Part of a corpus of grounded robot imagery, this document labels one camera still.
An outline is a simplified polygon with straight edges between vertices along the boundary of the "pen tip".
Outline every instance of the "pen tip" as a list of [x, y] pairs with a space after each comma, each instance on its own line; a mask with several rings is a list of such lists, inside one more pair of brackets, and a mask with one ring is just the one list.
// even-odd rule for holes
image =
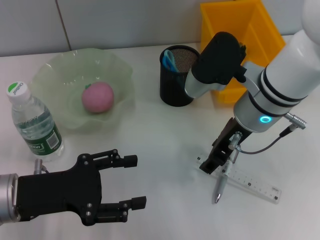
[[216, 200], [215, 200], [215, 203], [216, 203], [216, 204], [218, 203], [220, 197], [221, 197], [221, 194], [218, 194], [218, 196], [216, 197]]

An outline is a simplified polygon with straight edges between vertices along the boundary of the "pen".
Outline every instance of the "pen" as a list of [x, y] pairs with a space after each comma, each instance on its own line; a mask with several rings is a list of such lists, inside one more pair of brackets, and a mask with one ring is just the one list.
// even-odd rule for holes
[[228, 158], [228, 160], [226, 161], [225, 165], [224, 165], [224, 168], [222, 170], [222, 173], [218, 179], [218, 187], [217, 187], [217, 190], [216, 190], [216, 199], [215, 199], [215, 203], [217, 204], [218, 201], [220, 200], [223, 192], [224, 192], [224, 189], [225, 189], [225, 186], [226, 186], [226, 183], [228, 181], [228, 177], [229, 177], [229, 174], [231, 172], [231, 169], [232, 169], [232, 166], [233, 164], [236, 162], [236, 159], [238, 157], [238, 154], [239, 152], [237, 150], [234, 150], [231, 154], [230, 154], [230, 157]]

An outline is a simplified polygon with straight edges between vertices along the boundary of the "black cable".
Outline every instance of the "black cable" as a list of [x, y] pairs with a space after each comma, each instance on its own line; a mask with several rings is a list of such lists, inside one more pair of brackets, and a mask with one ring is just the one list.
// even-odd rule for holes
[[259, 151], [243, 151], [243, 150], [240, 150], [238, 152], [243, 153], [243, 154], [250, 154], [250, 155], [262, 153], [265, 150], [268, 150], [269, 148], [271, 148], [273, 145], [275, 145], [275, 143], [278, 142], [280, 139], [282, 139], [283, 137], [285, 137], [288, 134], [292, 133], [295, 129], [297, 129], [297, 127], [294, 124], [291, 124], [285, 130], [283, 130], [279, 134], [279, 136], [272, 143], [270, 143], [270, 145], [266, 146], [265, 148], [263, 148], [263, 149], [261, 149]]
[[250, 155], [262, 153], [265, 150], [268, 150], [269, 148], [271, 148], [280, 139], [282, 139], [282, 136], [278, 136], [269, 146], [266, 146], [265, 148], [263, 148], [263, 149], [261, 149], [259, 151], [243, 151], [243, 150], [241, 150], [240, 153], [242, 153], [242, 154], [250, 154]]
[[49, 171], [47, 170], [47, 168], [44, 165], [41, 166], [41, 171], [45, 172], [46, 174], [49, 173]]

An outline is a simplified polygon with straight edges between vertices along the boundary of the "tile grout line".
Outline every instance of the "tile grout line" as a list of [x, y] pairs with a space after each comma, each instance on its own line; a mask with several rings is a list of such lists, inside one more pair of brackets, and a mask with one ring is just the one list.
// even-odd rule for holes
[[59, 4], [58, 4], [58, 0], [55, 0], [55, 5], [56, 5], [56, 9], [58, 10], [58, 13], [59, 13], [60, 22], [62, 24], [62, 28], [63, 28], [63, 31], [64, 31], [66, 42], [68, 43], [69, 50], [72, 51], [72, 48], [71, 48], [71, 45], [70, 45], [70, 42], [69, 42], [69, 38], [68, 38], [68, 34], [67, 34], [67, 30], [66, 30], [66, 27], [65, 27], [65, 23], [64, 23], [64, 20], [62, 18], [61, 12], [60, 12], [60, 7], [59, 7]]

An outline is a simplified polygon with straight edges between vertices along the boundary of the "white wall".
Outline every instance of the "white wall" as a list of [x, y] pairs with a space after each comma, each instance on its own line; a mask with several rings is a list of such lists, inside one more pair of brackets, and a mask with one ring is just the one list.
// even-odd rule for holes
[[[58, 0], [73, 49], [198, 42], [199, 3], [223, 0]], [[262, 0], [282, 34], [301, 29], [304, 0]], [[0, 0], [0, 57], [68, 51], [55, 0]]]
[[54, 0], [0, 0], [0, 57], [68, 51]]
[[[73, 49], [200, 41], [199, 3], [221, 0], [58, 0]], [[303, 0], [263, 0], [282, 34], [301, 29]]]
[[281, 34], [291, 35], [302, 29], [304, 0], [262, 0], [262, 2]]

